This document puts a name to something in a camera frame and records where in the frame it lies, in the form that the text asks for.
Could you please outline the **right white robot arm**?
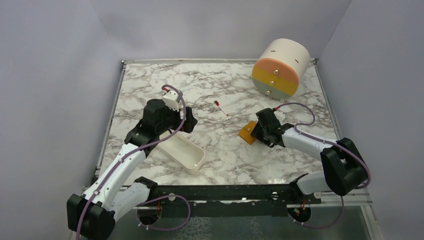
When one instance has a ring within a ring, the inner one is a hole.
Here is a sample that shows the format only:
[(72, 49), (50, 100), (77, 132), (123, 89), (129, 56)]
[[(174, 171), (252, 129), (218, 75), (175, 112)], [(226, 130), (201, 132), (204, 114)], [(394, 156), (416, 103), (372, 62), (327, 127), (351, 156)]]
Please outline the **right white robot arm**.
[(330, 140), (301, 131), (296, 125), (281, 124), (273, 108), (256, 113), (256, 123), (251, 136), (270, 148), (292, 148), (322, 164), (322, 171), (306, 173), (290, 182), (289, 199), (300, 204), (310, 194), (333, 192), (345, 196), (369, 181), (369, 169), (355, 144), (349, 138)]

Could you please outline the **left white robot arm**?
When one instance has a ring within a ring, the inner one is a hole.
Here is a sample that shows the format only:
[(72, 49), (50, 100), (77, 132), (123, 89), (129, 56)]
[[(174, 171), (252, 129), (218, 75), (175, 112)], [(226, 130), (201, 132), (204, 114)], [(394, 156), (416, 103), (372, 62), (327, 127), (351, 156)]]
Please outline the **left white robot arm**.
[(106, 240), (132, 208), (162, 200), (157, 197), (158, 184), (145, 177), (136, 179), (125, 191), (121, 187), (159, 143), (179, 131), (191, 133), (197, 123), (189, 106), (180, 109), (175, 100), (149, 100), (142, 119), (128, 132), (112, 164), (81, 195), (72, 194), (67, 200), (68, 228), (76, 233), (75, 238)]

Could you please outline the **yellow leather card holder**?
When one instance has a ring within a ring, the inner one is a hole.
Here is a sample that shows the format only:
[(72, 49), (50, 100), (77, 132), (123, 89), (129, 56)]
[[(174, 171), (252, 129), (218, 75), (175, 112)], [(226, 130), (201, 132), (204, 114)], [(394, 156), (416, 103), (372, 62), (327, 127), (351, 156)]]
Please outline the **yellow leather card holder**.
[(248, 124), (246, 124), (238, 133), (238, 135), (248, 144), (252, 145), (256, 138), (252, 136), (252, 132), (256, 126), (257, 122), (251, 120)]

